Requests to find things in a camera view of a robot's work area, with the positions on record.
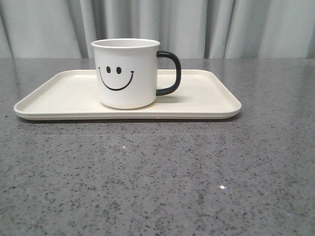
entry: tray rim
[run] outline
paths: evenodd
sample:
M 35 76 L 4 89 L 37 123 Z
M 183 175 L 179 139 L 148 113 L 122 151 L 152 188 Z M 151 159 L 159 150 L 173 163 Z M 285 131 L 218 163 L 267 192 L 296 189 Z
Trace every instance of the tray rim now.
M 159 69 L 158 75 L 169 75 L 170 72 L 174 72 L 174 69 Z M 21 99 L 19 102 L 17 102 L 13 110 L 16 113 L 17 116 L 27 119 L 27 120 L 87 120 L 87 119 L 228 119 L 235 115 L 237 115 L 241 108 L 242 104 L 241 102 L 230 92 L 229 89 L 226 88 L 226 86 L 216 77 L 216 75 L 210 71 L 207 70 L 201 70 L 201 69 L 182 69 L 182 75 L 189 75 L 189 74 L 196 74 L 196 72 L 199 73 L 199 75 L 209 75 L 211 74 L 217 79 L 217 83 L 220 84 L 220 86 L 223 86 L 225 92 L 229 93 L 230 96 L 233 97 L 235 102 L 238 104 L 235 110 L 229 111 L 229 112 L 181 112 L 181 111 L 164 111 L 164 112 L 157 112 L 157 111 L 146 111 L 145 114 L 141 112 L 134 112 L 134 111 L 141 111 L 141 108 L 139 109 L 130 109 L 130 110 L 120 110 L 115 109 L 112 111 L 106 111 L 106 114 L 110 114 L 109 116 L 104 116 L 104 112 L 54 112 L 54 113 L 45 113 L 45 112 L 36 112 L 36 113 L 30 113 L 30 112 L 24 112 L 19 109 L 19 106 L 25 102 L 25 100 L 30 99 L 34 94 L 37 94 L 41 89 L 45 86 L 47 86 L 49 83 L 55 82 L 55 80 L 60 77 L 62 79 L 62 76 L 68 76 L 71 74 L 75 75 L 93 75 L 96 74 L 96 70 L 67 70 L 62 71 L 54 75 L 52 78 L 50 78 L 48 81 L 44 82 L 41 86 L 36 88 L 34 91 L 32 91 L 30 94 L 25 96 L 23 99 Z M 189 117 L 187 114 L 194 114 L 196 116 Z

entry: white mug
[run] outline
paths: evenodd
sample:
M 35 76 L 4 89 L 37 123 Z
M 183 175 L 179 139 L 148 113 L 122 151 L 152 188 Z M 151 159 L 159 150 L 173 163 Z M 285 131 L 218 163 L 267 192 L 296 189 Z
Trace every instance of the white mug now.
M 141 108 L 157 96 L 174 92 L 181 81 L 181 64 L 171 52 L 158 51 L 160 42 L 150 39 L 117 38 L 92 42 L 100 101 L 118 109 Z M 157 57 L 166 57 L 176 66 L 176 82 L 157 89 Z

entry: mug handle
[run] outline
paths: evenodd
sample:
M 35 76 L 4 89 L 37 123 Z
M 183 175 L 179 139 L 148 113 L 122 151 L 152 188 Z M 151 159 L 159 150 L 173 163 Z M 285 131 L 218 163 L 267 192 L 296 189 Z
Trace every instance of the mug handle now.
M 175 67 L 176 67 L 176 81 L 175 81 L 175 83 L 171 87 L 162 88 L 162 89 L 157 90 L 157 96 L 162 96 L 162 95 L 170 94 L 178 88 L 178 86 L 181 82 L 182 68 L 181 68 L 181 63 L 179 62 L 178 57 L 174 53 L 171 53 L 168 51 L 158 51 L 157 57 L 158 58 L 170 58 L 175 63 Z

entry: rectangular tray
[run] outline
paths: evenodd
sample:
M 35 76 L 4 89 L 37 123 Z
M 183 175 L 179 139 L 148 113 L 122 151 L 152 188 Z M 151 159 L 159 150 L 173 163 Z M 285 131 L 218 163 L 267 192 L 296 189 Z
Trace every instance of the rectangular tray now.
M 158 89 L 175 81 L 175 70 L 158 70 Z M 14 106 L 29 120 L 67 119 L 225 119 L 239 113 L 241 103 L 211 72 L 182 70 L 182 81 L 172 94 L 159 96 L 144 108 L 119 110 L 97 98 L 96 71 L 64 71 L 48 80 Z

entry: smiley face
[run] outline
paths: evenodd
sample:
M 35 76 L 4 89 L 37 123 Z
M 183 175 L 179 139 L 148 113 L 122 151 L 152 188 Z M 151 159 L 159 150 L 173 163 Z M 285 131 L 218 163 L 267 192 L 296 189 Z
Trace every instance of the smiley face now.
M 123 90 L 123 89 L 127 88 L 128 85 L 130 85 L 130 83 L 131 83 L 131 81 L 132 81 L 132 78 L 133 78 L 133 74 L 134 74 L 134 71 L 132 70 L 132 71 L 131 71 L 131 75 L 130 75 L 130 79 L 129 79 L 129 81 L 126 83 L 126 85 L 124 85 L 124 86 L 122 86 L 122 87 L 120 87 L 120 88 L 112 88 L 112 87 L 109 87 L 109 86 L 105 83 L 105 81 L 103 80 L 102 73 L 101 73 L 101 71 L 100 71 L 100 67 L 98 68 L 98 70 L 99 70 L 99 75 L 100 75 L 100 78 L 101 78 L 103 84 L 105 85 L 105 87 L 107 87 L 108 89 L 110 89 L 110 90 L 112 90 L 112 91 L 120 91 L 120 90 Z M 109 66 L 106 67 L 106 72 L 107 72 L 107 74 L 110 74 L 110 73 L 112 72 L 112 70 L 111 70 L 111 68 L 110 68 Z M 118 67 L 116 68 L 116 73 L 117 73 L 117 74 L 121 74 L 121 72 L 122 72 L 122 69 L 118 66 Z

